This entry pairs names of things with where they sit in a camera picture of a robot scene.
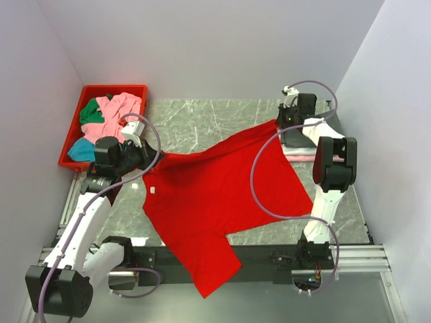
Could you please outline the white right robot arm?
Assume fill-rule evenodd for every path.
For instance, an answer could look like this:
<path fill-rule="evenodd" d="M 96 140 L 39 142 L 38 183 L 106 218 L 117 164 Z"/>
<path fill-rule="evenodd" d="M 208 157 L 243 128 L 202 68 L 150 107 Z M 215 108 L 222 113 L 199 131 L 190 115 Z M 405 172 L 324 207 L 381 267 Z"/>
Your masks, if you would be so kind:
<path fill-rule="evenodd" d="M 294 87 L 285 88 L 283 94 L 286 98 L 279 105 L 276 125 L 279 129 L 301 125 L 296 132 L 317 147 L 312 169 L 316 192 L 311 219 L 298 240 L 295 255 L 299 268 L 319 268 L 332 257 L 329 226 L 345 192 L 356 180 L 358 144 L 327 123 L 334 112 L 326 116 L 315 114 L 315 94 L 301 93 Z"/>

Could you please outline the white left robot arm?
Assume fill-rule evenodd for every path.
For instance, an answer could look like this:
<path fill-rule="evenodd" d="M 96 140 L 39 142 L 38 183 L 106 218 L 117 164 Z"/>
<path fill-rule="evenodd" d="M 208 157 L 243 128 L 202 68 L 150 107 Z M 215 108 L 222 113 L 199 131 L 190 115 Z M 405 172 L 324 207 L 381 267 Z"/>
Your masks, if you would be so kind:
<path fill-rule="evenodd" d="M 109 236 L 90 254 L 92 238 L 108 214 L 124 175 L 139 169 L 138 177 L 150 171 L 164 154 L 146 140 L 129 139 L 121 144 L 114 137 L 96 142 L 95 160 L 81 184 L 77 210 L 63 235 L 41 265 L 29 267 L 26 286 L 40 322 L 46 315 L 64 316 L 68 321 L 83 317 L 92 302 L 94 289 L 109 272 L 142 269 L 135 260 L 130 238 Z"/>

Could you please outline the red t-shirt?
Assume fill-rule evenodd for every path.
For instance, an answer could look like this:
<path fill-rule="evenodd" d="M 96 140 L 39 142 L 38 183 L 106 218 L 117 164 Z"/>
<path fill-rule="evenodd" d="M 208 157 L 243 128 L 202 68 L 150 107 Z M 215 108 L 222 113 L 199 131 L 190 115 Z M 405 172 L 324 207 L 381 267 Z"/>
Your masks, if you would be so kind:
<path fill-rule="evenodd" d="M 276 131 L 270 120 L 200 153 L 167 153 L 143 176 L 144 213 L 181 262 L 226 252 L 229 234 L 311 212 Z"/>

